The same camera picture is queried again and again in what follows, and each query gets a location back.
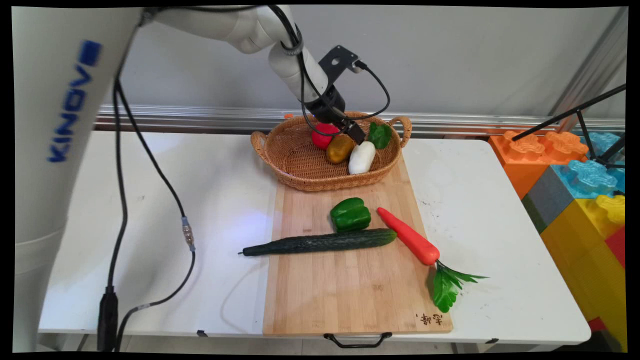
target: white floor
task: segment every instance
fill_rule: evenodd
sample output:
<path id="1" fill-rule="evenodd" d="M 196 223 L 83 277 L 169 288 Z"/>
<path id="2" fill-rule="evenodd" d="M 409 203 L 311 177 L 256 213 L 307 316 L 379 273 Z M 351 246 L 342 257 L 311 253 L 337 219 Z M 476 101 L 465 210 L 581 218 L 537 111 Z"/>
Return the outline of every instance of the white floor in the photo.
<path id="1" fill-rule="evenodd" d="M 173 336 L 125 336 L 126 352 L 160 352 L 167 354 L 237 354 L 237 355 L 412 355 L 453 354 L 450 343 L 385 341 L 378 348 L 342 349 L 325 339 L 248 339 L 199 338 Z M 96 336 L 89 335 L 82 351 L 95 351 Z"/>

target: gray wall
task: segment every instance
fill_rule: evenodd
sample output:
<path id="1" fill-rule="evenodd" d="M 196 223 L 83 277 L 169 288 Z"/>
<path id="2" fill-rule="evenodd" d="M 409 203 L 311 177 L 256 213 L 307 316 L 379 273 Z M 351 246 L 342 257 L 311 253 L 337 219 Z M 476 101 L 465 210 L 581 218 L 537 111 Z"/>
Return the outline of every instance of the gray wall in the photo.
<path id="1" fill-rule="evenodd" d="M 618 9 L 291 8 L 317 60 L 341 44 L 377 73 L 389 111 L 492 115 L 548 115 Z M 267 56 L 152 23 L 133 42 L 123 86 L 135 105 L 299 108 Z M 348 110 L 384 105 L 364 72 L 346 72 L 336 86 Z"/>
<path id="2" fill-rule="evenodd" d="M 605 92 L 618 87 L 627 82 L 627 62 L 625 61 L 618 73 L 611 80 Z M 602 102 L 599 102 L 585 112 L 585 116 L 590 118 L 625 118 L 625 105 L 627 100 L 627 91 L 616 94 Z"/>

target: cutting board handle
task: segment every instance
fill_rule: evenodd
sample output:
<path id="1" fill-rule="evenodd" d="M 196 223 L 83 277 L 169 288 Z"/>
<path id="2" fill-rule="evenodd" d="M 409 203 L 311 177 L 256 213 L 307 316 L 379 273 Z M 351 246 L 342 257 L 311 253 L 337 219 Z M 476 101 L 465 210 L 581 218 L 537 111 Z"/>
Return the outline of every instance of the cutting board handle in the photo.
<path id="1" fill-rule="evenodd" d="M 340 348 L 371 348 L 371 347 L 380 346 L 380 344 L 382 344 L 382 341 L 390 338 L 391 336 L 393 336 L 391 332 L 383 332 L 382 335 L 380 335 L 380 340 L 378 340 L 378 342 L 375 344 L 351 344 L 351 345 L 345 345 L 339 342 L 338 339 L 336 339 L 333 334 L 325 334 L 324 338 L 333 341 Z"/>
<path id="2" fill-rule="evenodd" d="M 387 124 L 393 127 L 394 124 L 399 121 L 402 123 L 402 129 L 403 129 L 403 135 L 402 135 L 402 141 L 400 142 L 400 147 L 404 147 L 406 143 L 409 141 L 409 138 L 411 137 L 411 128 L 412 128 L 411 120 L 406 116 L 396 116 L 393 119 L 389 120 Z"/>

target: white table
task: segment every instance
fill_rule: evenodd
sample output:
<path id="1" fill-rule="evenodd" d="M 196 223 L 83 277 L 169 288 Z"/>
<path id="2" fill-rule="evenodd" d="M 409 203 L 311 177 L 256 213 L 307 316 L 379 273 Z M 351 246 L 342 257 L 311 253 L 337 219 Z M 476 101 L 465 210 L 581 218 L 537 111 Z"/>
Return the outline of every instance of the white table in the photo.
<path id="1" fill-rule="evenodd" d="M 268 258 L 238 256 L 271 238 L 276 179 L 246 135 L 147 133 L 196 239 L 196 265 L 171 301 L 136 313 L 126 334 L 262 336 Z M 114 133 L 94 131 L 74 189 L 40 332 L 95 333 L 121 221 Z M 120 318 L 171 293 L 191 254 L 173 197 L 134 133 L 122 134 L 129 225 L 115 272 Z M 468 284 L 447 334 L 391 340 L 578 344 L 589 327 L 490 146 L 411 139 L 403 154 L 429 240 Z"/>

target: green leaf vegetable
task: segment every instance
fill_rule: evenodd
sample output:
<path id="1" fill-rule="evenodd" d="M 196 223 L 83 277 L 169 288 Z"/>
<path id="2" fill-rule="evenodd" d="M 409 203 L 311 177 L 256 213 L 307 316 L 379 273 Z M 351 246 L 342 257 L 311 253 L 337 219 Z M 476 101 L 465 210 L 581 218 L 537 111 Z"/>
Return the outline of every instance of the green leaf vegetable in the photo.
<path id="1" fill-rule="evenodd" d="M 392 131 L 389 125 L 378 125 L 375 122 L 371 122 L 371 125 L 369 125 L 369 139 L 367 140 L 372 142 L 376 149 L 384 149 L 391 141 Z"/>
<path id="2" fill-rule="evenodd" d="M 436 276 L 433 279 L 433 303 L 443 313 L 449 312 L 456 302 L 456 287 L 462 290 L 461 281 L 477 283 L 475 279 L 487 279 L 486 276 L 464 274 L 447 268 L 440 260 L 436 261 L 436 268 Z"/>

